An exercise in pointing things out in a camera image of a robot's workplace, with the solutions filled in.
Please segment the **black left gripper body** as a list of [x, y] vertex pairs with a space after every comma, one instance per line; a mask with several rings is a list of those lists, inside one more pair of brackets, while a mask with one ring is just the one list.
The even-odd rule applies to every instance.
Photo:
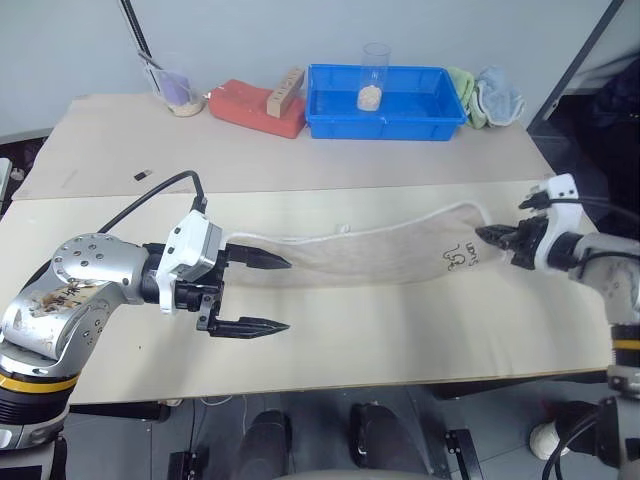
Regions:
[[224, 273], [228, 267], [226, 250], [218, 252], [215, 265], [194, 280], [179, 280], [175, 284], [175, 305], [190, 312], [199, 311], [205, 303], [205, 310], [218, 314], [224, 292]]

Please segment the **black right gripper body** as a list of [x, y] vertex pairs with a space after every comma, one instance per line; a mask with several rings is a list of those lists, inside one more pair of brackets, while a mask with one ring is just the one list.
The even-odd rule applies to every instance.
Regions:
[[534, 270], [535, 255], [545, 233], [545, 217], [521, 220], [516, 227], [515, 237], [511, 243], [513, 251], [511, 264], [526, 270]]

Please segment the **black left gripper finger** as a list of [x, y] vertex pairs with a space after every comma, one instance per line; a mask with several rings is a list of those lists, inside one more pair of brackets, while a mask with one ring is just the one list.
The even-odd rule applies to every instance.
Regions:
[[227, 244], [225, 254], [228, 261], [244, 264], [248, 268], [261, 270], [291, 268], [291, 263], [283, 257], [256, 247]]
[[290, 328], [289, 325], [257, 317], [240, 317], [237, 321], [220, 320], [221, 300], [204, 295], [198, 311], [196, 329], [207, 332], [210, 337], [230, 339], [255, 339], [277, 334]]

